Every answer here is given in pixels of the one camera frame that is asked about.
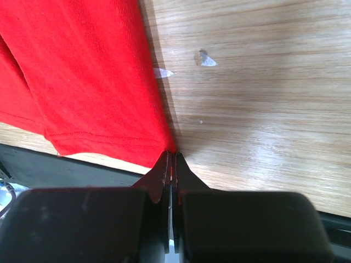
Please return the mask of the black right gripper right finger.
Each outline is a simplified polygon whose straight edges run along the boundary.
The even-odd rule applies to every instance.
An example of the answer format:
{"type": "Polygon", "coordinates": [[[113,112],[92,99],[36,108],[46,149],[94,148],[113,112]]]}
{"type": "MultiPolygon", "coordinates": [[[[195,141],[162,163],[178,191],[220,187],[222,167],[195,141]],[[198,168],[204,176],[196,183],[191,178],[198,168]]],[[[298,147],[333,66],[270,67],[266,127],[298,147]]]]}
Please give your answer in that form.
{"type": "Polygon", "coordinates": [[[174,248],[181,262],[332,262],[318,212],[297,192],[207,186],[172,158],[174,248]]]}

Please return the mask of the red t shirt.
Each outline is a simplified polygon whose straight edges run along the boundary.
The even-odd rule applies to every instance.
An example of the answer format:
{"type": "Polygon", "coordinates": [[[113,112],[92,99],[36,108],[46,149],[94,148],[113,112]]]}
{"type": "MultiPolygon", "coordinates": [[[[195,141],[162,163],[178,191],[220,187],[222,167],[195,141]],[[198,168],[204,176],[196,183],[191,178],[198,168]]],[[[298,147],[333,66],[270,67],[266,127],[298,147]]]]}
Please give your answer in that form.
{"type": "Polygon", "coordinates": [[[63,156],[175,152],[137,1],[1,1],[1,121],[63,156]]]}

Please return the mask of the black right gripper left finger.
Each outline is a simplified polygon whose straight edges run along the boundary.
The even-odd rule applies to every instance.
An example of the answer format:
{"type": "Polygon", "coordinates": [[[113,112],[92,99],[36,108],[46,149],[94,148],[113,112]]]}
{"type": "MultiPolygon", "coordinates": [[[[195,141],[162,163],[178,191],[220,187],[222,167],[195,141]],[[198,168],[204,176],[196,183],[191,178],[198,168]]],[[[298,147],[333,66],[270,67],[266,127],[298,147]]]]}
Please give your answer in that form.
{"type": "Polygon", "coordinates": [[[130,187],[22,193],[1,226],[1,262],[164,262],[172,155],[130,187]]]}

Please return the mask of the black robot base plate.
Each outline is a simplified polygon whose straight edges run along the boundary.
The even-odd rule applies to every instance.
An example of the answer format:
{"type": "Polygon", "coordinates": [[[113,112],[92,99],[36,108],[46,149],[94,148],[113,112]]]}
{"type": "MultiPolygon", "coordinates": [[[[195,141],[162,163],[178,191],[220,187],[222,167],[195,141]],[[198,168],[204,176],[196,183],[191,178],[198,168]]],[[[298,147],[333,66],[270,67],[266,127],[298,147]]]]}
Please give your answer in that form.
{"type": "Polygon", "coordinates": [[[142,175],[1,144],[1,169],[28,188],[131,186],[142,175]]]}

